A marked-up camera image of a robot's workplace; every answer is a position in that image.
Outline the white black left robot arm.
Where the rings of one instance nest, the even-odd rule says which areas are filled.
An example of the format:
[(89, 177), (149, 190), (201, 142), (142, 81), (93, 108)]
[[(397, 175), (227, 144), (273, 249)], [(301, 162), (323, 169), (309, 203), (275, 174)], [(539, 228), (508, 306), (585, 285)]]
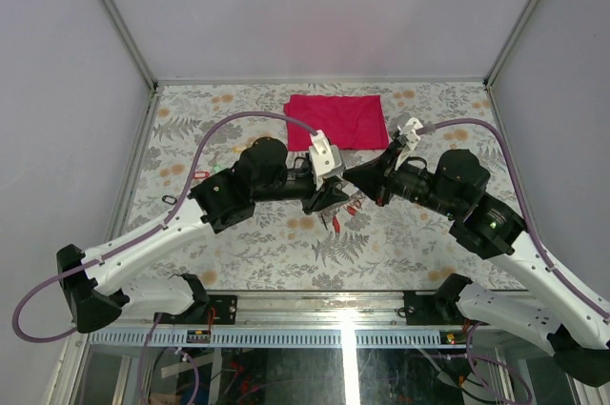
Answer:
[(313, 141), (288, 167), (286, 146), (260, 138), (229, 169), (192, 187), (167, 214), (105, 245), (61, 249), (56, 255), (64, 274), (60, 286), (76, 330), (93, 333), (120, 317), (208, 323), (213, 305), (197, 275), (140, 279), (138, 274), (166, 253), (248, 220), (258, 202), (298, 200), (303, 212), (311, 214), (346, 201), (347, 194), (339, 188), (344, 165), (338, 147), (320, 134)]

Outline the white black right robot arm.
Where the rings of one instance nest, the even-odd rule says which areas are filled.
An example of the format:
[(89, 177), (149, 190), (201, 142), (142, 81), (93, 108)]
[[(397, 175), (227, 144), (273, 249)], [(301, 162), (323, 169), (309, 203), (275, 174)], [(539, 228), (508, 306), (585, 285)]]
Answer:
[(525, 220), (486, 191), (490, 173), (474, 154), (443, 153), (434, 172), (400, 159), (397, 143), (343, 177), (383, 207), (401, 197), (452, 220), (449, 234), (470, 253), (513, 276), (540, 307), (497, 296), (471, 279), (451, 276), (438, 290), (437, 317), (495, 325), (549, 354), (577, 381), (609, 381), (609, 302), (548, 253)]

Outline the grey disc with key rings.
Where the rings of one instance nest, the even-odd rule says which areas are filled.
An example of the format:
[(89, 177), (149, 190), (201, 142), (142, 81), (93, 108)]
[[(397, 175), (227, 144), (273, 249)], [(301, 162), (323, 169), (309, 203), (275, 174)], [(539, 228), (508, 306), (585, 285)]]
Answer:
[(322, 223), (322, 226), (327, 231), (335, 234), (339, 233), (336, 233), (333, 228), (333, 217), (336, 216), (338, 218), (342, 230), (344, 224), (355, 217), (356, 214), (361, 210), (363, 200), (366, 198), (365, 194), (361, 190), (358, 190), (351, 184), (348, 184), (343, 191), (348, 194), (348, 199), (345, 203), (339, 204), (330, 209), (326, 209), (317, 215), (318, 219)]

